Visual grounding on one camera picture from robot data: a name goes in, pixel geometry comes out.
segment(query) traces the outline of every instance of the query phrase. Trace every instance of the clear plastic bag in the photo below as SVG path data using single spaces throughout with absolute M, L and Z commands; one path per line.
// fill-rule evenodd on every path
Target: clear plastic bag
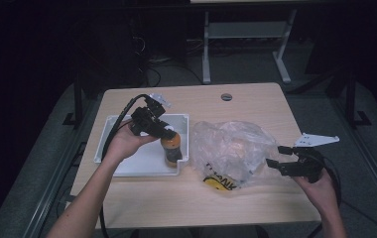
M 198 122 L 193 126 L 190 145 L 192 166 L 202 172 L 206 183 L 218 189 L 252 184 L 265 159 L 279 156 L 275 138 L 250 122 Z

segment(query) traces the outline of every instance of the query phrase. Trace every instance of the metal frame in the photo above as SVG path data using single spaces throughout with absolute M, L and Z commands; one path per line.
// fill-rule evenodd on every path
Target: metal frame
M 90 102 L 87 105 L 86 113 L 90 113 L 94 110 L 94 102 Z M 62 158 L 59 160 L 59 163 L 56 169 L 53 172 L 50 181 L 41 196 L 40 201 L 37 204 L 37 207 L 34 211 L 30 222 L 28 223 L 27 229 L 22 237 L 39 237 L 43 229 L 44 223 L 47 219 L 50 209 L 52 208 L 59 187 L 61 187 L 63 178 L 66 176 L 68 166 L 75 154 L 76 150 L 80 147 L 81 139 L 84 138 L 84 127 L 90 127 L 91 123 L 88 122 L 89 117 L 83 117 L 81 121 L 81 127 L 74 129 L 73 133 L 70 135 L 70 138 L 67 143 L 67 147 L 62 153 Z
M 342 113 L 344 109 L 340 105 L 340 102 L 338 102 L 338 100 L 333 99 L 332 105 L 333 108 L 337 109 L 336 113 L 338 113 L 339 118 L 342 119 L 341 122 L 343 124 L 343 127 L 346 129 L 345 131 L 348 133 L 348 136 L 353 140 L 356 147 L 358 148 L 360 154 L 362 155 L 362 159 L 364 160 L 369 171 L 371 172 L 371 176 L 373 177 L 375 184 L 377 186 L 377 160 L 371 154 L 359 133 L 350 126 L 349 120 L 344 117 Z
M 282 80 L 285 83 L 290 83 L 291 79 L 282 56 L 284 55 L 296 14 L 297 9 L 291 10 L 288 21 L 281 22 L 210 23 L 209 13 L 205 12 L 202 57 L 203 84 L 211 83 L 208 54 L 209 39 L 229 38 L 281 38 L 281 45 L 276 52 L 273 52 L 273 57 Z

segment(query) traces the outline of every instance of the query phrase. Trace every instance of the orange object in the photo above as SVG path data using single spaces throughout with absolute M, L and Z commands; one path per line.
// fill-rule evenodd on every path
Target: orange object
M 176 132 L 176 135 L 172 139 L 162 138 L 161 145 L 165 151 L 165 162 L 169 167 L 176 168 L 177 160 L 183 158 L 182 151 L 180 149 L 180 144 L 182 139 L 180 134 Z

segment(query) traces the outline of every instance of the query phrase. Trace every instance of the white bracket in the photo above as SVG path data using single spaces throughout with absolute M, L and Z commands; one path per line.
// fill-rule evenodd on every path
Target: white bracket
M 154 99 L 155 101 L 163 104 L 164 106 L 170 108 L 171 107 L 171 102 L 167 101 L 162 94 L 159 93 L 151 93 L 149 96 Z
M 338 142 L 339 138 L 335 137 L 326 137 L 326 136 L 319 136 L 319 135 L 310 135 L 303 133 L 297 142 L 295 143 L 295 147 L 315 147 L 321 146 L 329 143 Z

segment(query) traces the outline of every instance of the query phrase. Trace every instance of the human arm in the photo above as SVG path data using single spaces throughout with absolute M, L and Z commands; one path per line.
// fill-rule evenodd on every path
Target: human arm
M 294 177 L 293 180 L 303 189 L 320 214 L 323 237 L 346 237 L 346 230 L 337 206 L 333 181 L 326 169 L 323 169 L 321 173 L 321 178 L 315 183 L 309 183 L 303 177 Z
M 92 177 L 50 230 L 48 237 L 91 237 L 103 200 L 118 165 L 139 147 L 155 141 L 152 136 L 134 136 L 129 124 L 111 141 L 108 151 Z

